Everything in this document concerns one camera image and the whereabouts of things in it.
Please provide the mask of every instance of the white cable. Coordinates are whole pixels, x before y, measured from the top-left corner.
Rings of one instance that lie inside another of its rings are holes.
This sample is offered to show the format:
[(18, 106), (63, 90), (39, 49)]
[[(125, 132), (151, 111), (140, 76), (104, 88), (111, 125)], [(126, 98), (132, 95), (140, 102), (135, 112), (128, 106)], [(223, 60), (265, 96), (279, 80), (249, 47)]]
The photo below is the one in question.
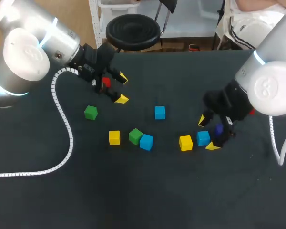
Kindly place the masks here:
[(56, 81), (57, 78), (63, 73), (63, 72), (72, 72), (76, 75), (78, 75), (78, 71), (73, 69), (73, 68), (62, 68), (61, 70), (59, 70), (53, 80), (52, 80), (52, 96), (54, 99), (54, 102), (56, 104), (56, 107), (59, 111), (59, 113), (61, 114), (62, 120), (64, 121), (66, 128), (68, 130), (68, 134), (69, 134), (69, 140), (70, 140), (70, 144), (69, 144), (69, 151), (67, 156), (64, 158), (64, 160), (62, 162), (60, 162), (57, 166), (47, 169), (47, 170), (43, 170), (43, 171), (38, 171), (38, 172), (22, 172), (22, 173), (0, 173), (0, 177), (25, 177), (25, 176), (38, 176), (38, 175), (44, 175), (44, 174), (48, 174), (51, 172), (56, 171), (57, 169), (61, 168), (70, 158), (71, 154), (72, 154), (72, 150), (73, 150), (73, 135), (72, 135), (72, 130), (71, 127), (69, 125), (69, 122), (64, 114), (64, 112), (62, 111), (61, 105), (58, 102), (57, 96), (56, 96)]
[(281, 149), (281, 154), (279, 155), (277, 148), (276, 148), (276, 139), (275, 139), (275, 131), (273, 128), (273, 119), (272, 116), (269, 116), (269, 127), (270, 127), (270, 136), (271, 136), (271, 143), (272, 143), (272, 148), (276, 156), (276, 160), (280, 166), (283, 165), (284, 163), (284, 158), (285, 158), (285, 153), (286, 153), (286, 139), (283, 143), (282, 149)]

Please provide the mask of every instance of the red block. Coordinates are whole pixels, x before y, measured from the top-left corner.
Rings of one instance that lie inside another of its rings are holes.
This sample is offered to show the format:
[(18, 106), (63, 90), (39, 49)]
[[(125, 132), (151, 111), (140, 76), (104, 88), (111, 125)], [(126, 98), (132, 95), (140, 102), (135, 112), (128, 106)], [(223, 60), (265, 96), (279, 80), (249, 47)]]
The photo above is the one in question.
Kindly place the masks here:
[(111, 87), (111, 82), (109, 78), (103, 77), (102, 82), (106, 85), (106, 87)]

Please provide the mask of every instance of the wooden floor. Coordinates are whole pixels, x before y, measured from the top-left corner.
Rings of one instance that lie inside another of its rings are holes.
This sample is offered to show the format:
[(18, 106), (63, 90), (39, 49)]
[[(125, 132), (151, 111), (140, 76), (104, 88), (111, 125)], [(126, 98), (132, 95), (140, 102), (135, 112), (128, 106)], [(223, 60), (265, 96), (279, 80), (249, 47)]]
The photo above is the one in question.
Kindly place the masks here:
[(88, 0), (35, 0), (81, 37), (82, 44), (96, 48)]

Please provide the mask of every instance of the purple block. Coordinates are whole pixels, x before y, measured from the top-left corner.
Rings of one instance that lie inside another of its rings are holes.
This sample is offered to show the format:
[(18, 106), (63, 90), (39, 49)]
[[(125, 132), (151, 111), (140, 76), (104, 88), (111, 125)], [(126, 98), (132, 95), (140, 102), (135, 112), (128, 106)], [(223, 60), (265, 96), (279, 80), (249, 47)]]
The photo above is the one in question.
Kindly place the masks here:
[(215, 129), (215, 136), (219, 137), (224, 132), (224, 125), (218, 124)]

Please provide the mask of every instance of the stool seat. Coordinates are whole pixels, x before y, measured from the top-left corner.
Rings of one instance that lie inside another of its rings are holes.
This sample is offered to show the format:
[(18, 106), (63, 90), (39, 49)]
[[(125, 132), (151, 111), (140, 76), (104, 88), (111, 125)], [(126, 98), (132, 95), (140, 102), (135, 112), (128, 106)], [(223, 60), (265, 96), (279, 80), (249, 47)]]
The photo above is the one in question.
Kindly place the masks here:
[(141, 14), (116, 17), (106, 27), (109, 43), (118, 49), (138, 51), (152, 47), (160, 40), (158, 23)]

